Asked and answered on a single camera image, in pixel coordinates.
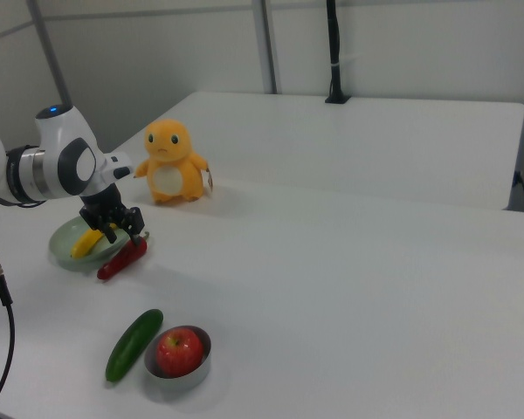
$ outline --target green cucumber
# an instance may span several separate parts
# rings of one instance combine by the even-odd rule
[[[105,369],[105,378],[117,382],[126,375],[140,354],[155,337],[161,323],[163,313],[156,308],[147,310],[130,325],[114,346]]]

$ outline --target banana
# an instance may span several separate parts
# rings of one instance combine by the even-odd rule
[[[111,229],[117,229],[116,224],[110,224]],[[88,229],[74,244],[70,256],[74,259],[82,258],[87,256],[92,248],[101,240],[103,233],[99,230]]]

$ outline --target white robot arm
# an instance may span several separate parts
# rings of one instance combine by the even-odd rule
[[[15,148],[7,154],[0,141],[0,203],[31,206],[49,199],[80,196],[80,214],[113,242],[115,223],[136,240],[143,228],[138,208],[127,209],[114,183],[132,171],[124,153],[103,154],[91,128],[74,106],[57,105],[35,119],[39,147]]]

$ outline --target red chili pepper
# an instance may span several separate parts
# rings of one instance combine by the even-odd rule
[[[129,264],[132,264],[141,258],[148,249],[148,243],[144,237],[138,237],[140,241],[136,246],[132,240],[128,240],[122,249],[114,257],[106,262],[97,271],[97,278],[107,280],[112,278],[116,273],[122,271]]]

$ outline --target orange plush toy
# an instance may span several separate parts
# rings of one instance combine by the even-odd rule
[[[135,177],[148,177],[148,186],[155,203],[165,203],[176,196],[195,201],[203,195],[201,170],[208,172],[208,162],[198,155],[190,142],[190,134],[178,120],[157,120],[146,127],[144,146],[149,158],[135,171]]]

